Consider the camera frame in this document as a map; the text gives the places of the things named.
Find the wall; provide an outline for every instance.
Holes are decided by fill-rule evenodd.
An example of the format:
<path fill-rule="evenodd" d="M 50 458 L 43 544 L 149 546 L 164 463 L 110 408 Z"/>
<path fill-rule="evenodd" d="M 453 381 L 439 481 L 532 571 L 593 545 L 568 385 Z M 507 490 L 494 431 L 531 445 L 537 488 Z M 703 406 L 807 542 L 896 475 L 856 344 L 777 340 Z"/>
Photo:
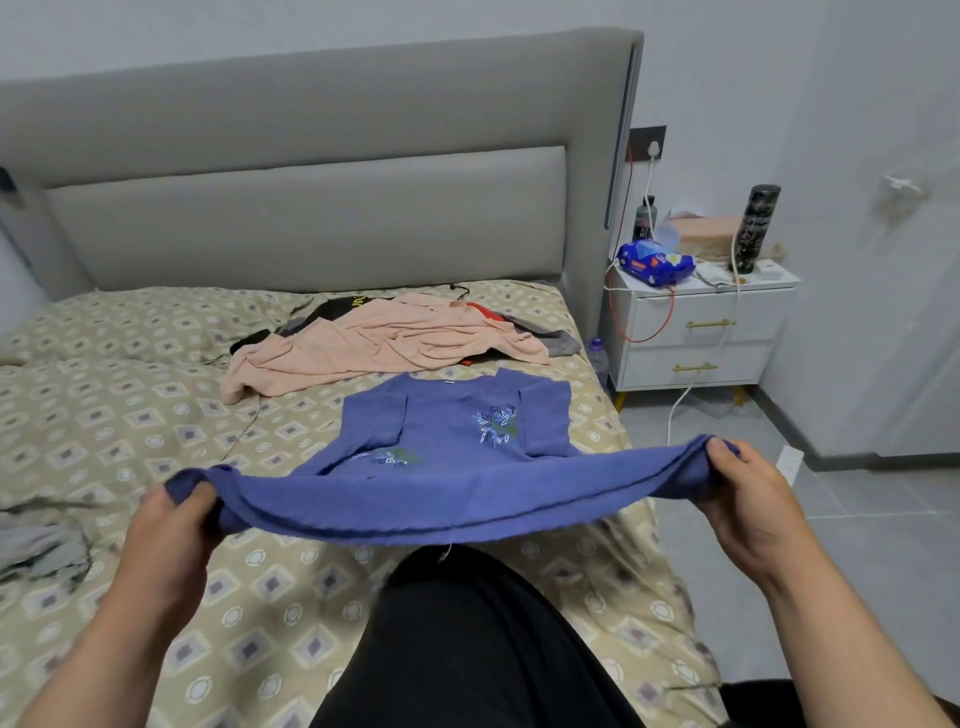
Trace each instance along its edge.
<path fill-rule="evenodd" d="M 730 213 L 744 206 L 752 185 L 771 179 L 827 4 L 7 0 L 0 80 L 582 25 L 640 28 L 647 39 L 634 123 L 668 128 L 654 185 L 660 206 Z M 635 176 L 645 173 L 638 165 Z M 628 207 L 637 205 L 632 197 Z"/>
<path fill-rule="evenodd" d="M 47 303 L 47 297 L 0 230 L 0 334 L 13 330 Z"/>
<path fill-rule="evenodd" d="M 804 285 L 762 387 L 821 455 L 874 451 L 955 335 L 931 302 L 960 256 L 958 24 L 953 0 L 835 0 L 774 174 L 770 235 Z M 930 191 L 897 223 L 877 214 L 888 172 Z"/>

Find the baseboard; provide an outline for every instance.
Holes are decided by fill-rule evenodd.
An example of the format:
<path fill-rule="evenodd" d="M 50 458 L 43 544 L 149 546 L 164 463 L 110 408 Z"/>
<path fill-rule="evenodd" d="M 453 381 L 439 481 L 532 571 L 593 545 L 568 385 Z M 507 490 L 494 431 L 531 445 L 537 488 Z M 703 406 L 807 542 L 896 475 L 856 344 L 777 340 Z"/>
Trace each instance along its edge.
<path fill-rule="evenodd" d="M 790 418 L 771 400 L 759 386 L 747 387 L 751 398 L 763 410 L 763 414 L 774 424 L 783 438 L 791 447 L 804 451 L 804 462 L 818 473 L 827 471 L 899 471 L 921 470 L 924 468 L 957 468 L 960 467 L 960 453 L 946 455 L 900 455 L 897 457 L 880 457 L 875 452 L 861 452 L 853 455 L 821 455 L 816 448 L 810 445 Z"/>

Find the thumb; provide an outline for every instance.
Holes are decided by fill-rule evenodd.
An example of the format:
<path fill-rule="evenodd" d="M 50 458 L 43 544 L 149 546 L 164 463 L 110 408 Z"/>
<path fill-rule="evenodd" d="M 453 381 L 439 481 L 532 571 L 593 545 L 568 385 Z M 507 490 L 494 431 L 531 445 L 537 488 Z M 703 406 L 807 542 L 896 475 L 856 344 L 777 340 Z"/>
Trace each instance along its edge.
<path fill-rule="evenodd" d="M 178 518 L 199 526 L 204 522 L 207 514 L 217 504 L 217 490 L 213 484 L 202 480 L 193 489 L 187 499 L 177 506 L 176 515 Z"/>
<path fill-rule="evenodd" d="M 750 471 L 747 464 L 734 455 L 727 443 L 719 437 L 711 438 L 707 442 L 707 456 L 713 467 L 730 481 L 735 482 Z"/>

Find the floor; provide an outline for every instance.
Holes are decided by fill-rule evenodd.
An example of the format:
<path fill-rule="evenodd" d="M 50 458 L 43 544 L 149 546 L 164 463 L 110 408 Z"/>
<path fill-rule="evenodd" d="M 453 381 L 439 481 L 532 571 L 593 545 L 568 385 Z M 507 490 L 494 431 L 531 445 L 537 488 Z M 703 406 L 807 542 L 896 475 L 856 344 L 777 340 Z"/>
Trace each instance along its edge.
<path fill-rule="evenodd" d="M 750 442 L 776 462 L 785 440 L 752 401 L 699 390 L 673 418 L 672 442 L 701 432 Z M 666 444 L 676 392 L 633 393 L 620 413 L 635 447 Z M 937 694 L 960 703 L 960 471 L 815 473 L 794 490 L 834 562 Z M 720 550 L 687 501 L 657 500 L 661 536 L 686 582 L 697 630 L 725 680 L 788 677 L 759 590 Z"/>

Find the headboard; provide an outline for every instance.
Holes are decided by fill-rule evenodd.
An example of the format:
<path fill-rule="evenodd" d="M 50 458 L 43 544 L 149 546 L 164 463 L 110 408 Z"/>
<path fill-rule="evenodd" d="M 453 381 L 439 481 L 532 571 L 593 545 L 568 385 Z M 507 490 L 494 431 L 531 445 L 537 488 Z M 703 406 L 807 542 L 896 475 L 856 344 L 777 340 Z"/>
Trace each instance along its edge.
<path fill-rule="evenodd" d="M 54 299 L 552 279 L 597 325 L 642 34 L 0 84 L 0 223 Z"/>

